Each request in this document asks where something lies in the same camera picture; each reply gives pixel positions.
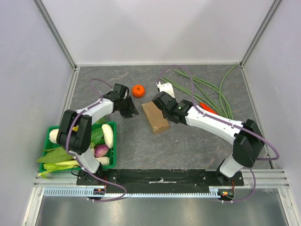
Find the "brown cardboard express box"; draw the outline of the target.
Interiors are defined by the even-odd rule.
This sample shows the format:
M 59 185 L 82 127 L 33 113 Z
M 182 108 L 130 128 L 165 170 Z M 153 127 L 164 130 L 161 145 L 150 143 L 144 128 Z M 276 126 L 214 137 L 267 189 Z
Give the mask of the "brown cardboard express box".
M 142 108 L 154 134 L 167 131 L 170 128 L 168 121 L 153 102 L 142 104 Z

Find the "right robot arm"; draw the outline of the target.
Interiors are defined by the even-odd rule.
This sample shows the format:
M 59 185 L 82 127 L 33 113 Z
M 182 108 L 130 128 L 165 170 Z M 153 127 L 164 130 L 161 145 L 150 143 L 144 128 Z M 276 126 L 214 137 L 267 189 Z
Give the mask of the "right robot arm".
M 262 134 L 253 120 L 226 119 L 194 106 L 191 101 L 178 103 L 164 91 L 159 92 L 152 102 L 168 121 L 204 129 L 233 145 L 232 154 L 216 170 L 215 179 L 220 185 L 227 185 L 244 167 L 252 168 L 263 149 L 264 143 L 258 138 Z

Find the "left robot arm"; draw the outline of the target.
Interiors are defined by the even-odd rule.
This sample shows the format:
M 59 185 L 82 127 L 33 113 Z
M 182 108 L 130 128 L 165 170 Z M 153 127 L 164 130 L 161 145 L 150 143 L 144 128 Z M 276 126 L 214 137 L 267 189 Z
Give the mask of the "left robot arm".
M 116 111 L 123 118 L 139 114 L 129 88 L 117 83 L 96 102 L 76 111 L 66 110 L 61 119 L 56 142 L 74 157 L 83 171 L 88 172 L 87 180 L 93 185 L 103 181 L 103 167 L 90 149 L 92 125 Z

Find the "small orange pumpkin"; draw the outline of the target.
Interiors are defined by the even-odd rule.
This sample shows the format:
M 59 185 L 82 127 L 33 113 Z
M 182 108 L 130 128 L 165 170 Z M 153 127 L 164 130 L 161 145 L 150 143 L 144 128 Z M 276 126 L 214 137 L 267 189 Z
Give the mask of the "small orange pumpkin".
M 132 87 L 132 95 L 136 98 L 142 98 L 144 97 L 146 94 L 146 90 L 145 87 L 137 84 L 135 86 Z

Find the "white eggplant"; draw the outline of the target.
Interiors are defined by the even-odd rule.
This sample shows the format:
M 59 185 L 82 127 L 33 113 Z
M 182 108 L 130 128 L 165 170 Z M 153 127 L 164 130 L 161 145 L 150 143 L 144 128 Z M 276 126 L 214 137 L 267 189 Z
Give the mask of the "white eggplant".
M 114 134 L 111 126 L 108 124 L 103 124 L 102 130 L 105 144 L 108 146 L 108 148 L 113 148 Z

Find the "orange carrot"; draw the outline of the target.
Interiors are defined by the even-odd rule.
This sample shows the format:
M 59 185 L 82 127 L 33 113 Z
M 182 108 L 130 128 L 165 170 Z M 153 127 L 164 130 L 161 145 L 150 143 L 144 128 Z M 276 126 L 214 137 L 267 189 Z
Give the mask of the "orange carrot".
M 204 110 L 210 112 L 210 113 L 213 113 L 213 114 L 218 115 L 218 113 L 217 113 L 214 109 L 210 108 L 209 106 L 207 106 L 207 105 L 206 105 L 205 103 L 203 103 L 203 102 L 200 102 L 200 107 L 201 107 L 202 109 L 204 109 Z

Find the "purple onion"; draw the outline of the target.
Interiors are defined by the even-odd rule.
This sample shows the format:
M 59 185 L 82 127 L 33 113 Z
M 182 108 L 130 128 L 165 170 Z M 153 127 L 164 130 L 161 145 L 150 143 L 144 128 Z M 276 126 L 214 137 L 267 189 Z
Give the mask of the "purple onion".
M 95 149 L 94 156 L 96 158 L 105 156 L 108 153 L 108 150 L 109 150 L 107 145 L 97 145 L 97 146 L 94 147 L 94 149 Z

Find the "green leafy vegetable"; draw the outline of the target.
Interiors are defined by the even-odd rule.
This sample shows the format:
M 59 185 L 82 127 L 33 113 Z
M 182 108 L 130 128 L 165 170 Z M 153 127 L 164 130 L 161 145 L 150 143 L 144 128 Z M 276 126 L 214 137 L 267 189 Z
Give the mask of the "green leafy vegetable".
M 101 127 L 97 127 L 92 129 L 91 132 L 91 143 L 90 148 L 92 149 L 92 153 L 94 154 L 94 147 L 96 145 L 103 144 L 103 130 Z M 39 163 L 58 163 L 63 161 L 71 160 L 72 156 L 67 154 L 67 152 L 62 147 L 57 147 L 54 149 L 50 149 L 47 151 L 47 154 L 43 157 L 37 159 Z

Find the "white corn cob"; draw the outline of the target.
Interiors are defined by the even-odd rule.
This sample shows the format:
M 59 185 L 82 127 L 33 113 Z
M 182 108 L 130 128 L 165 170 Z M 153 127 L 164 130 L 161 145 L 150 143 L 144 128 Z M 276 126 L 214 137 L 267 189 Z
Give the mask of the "white corn cob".
M 49 141 L 53 144 L 56 144 L 56 139 L 57 139 L 57 136 L 58 136 L 58 132 L 59 132 L 59 129 L 53 129 L 50 131 L 49 133 Z

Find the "green plastic basket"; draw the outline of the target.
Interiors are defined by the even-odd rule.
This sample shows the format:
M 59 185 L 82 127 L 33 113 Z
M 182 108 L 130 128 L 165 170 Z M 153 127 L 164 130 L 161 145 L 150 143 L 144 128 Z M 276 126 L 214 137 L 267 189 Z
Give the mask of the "green plastic basket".
M 103 124 L 108 124 L 111 126 L 112 130 L 113 130 L 113 134 L 114 134 L 114 143 L 113 143 L 113 148 L 109 148 L 108 150 L 108 153 L 105 155 L 106 157 L 109 157 L 110 159 L 110 164 L 107 165 L 107 166 L 103 166 L 103 169 L 111 169 L 111 168 L 114 168 L 115 165 L 116 165 L 116 161 L 117 161 L 117 157 L 116 157 L 116 138 L 117 138 L 117 125 L 116 125 L 116 122 L 114 121 L 109 121 L 109 122 L 106 122 L 106 123 L 103 123 Z M 92 129 L 94 128 L 97 128 L 97 127 L 102 127 L 103 124 L 93 124 L 92 125 Z M 57 147 L 61 147 L 59 144 L 53 144 L 49 141 L 49 133 L 51 130 L 53 129 L 59 129 L 59 126 L 52 126 L 52 127 L 49 127 L 48 128 L 48 134 L 47 134 L 47 137 L 46 137 L 46 141 L 45 141 L 45 145 L 44 145 L 44 149 L 42 150 L 43 154 L 41 157 L 45 156 L 47 154 L 47 151 L 50 150 L 50 149 L 54 149 L 54 148 L 57 148 Z M 39 172 L 44 172 L 45 169 L 43 167 L 43 163 L 39 163 L 40 166 L 39 166 Z M 60 171 L 56 171 L 56 172 L 61 172 L 61 171 L 71 171 L 72 169 L 66 169 L 66 170 L 60 170 Z

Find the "green celery stalk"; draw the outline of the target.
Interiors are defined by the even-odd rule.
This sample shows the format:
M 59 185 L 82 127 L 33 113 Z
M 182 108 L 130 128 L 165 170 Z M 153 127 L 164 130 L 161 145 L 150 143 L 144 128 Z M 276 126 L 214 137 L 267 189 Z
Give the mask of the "green celery stalk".
M 63 161 L 58 163 L 44 163 L 43 167 L 45 169 L 44 172 L 38 174 L 38 177 L 47 178 L 47 175 L 52 172 L 60 171 L 60 170 L 68 170 L 73 167 L 79 168 L 79 164 L 76 160 Z

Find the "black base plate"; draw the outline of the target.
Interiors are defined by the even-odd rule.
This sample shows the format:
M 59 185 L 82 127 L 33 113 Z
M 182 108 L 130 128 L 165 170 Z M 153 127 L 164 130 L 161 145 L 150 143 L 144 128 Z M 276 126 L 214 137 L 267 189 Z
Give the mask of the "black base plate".
M 215 170 L 205 169 L 108 169 L 102 179 L 122 186 L 130 183 L 200 184 L 201 186 L 243 186 L 241 172 L 228 178 Z

